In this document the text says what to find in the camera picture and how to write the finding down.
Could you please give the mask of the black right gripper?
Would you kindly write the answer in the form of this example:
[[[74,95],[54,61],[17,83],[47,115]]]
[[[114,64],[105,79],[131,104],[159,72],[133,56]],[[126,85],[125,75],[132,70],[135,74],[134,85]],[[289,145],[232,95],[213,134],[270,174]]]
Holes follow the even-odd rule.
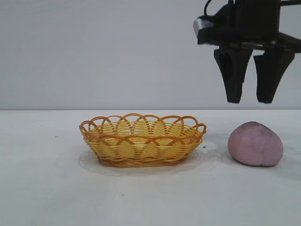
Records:
[[[300,39],[279,31],[280,11],[284,6],[300,3],[299,0],[229,0],[214,15],[207,13],[209,3],[206,3],[204,14],[197,18],[197,44],[234,47],[214,50],[229,103],[241,100],[251,49],[266,50],[263,55],[253,57],[256,95],[258,102],[272,103],[295,53],[301,51]]]

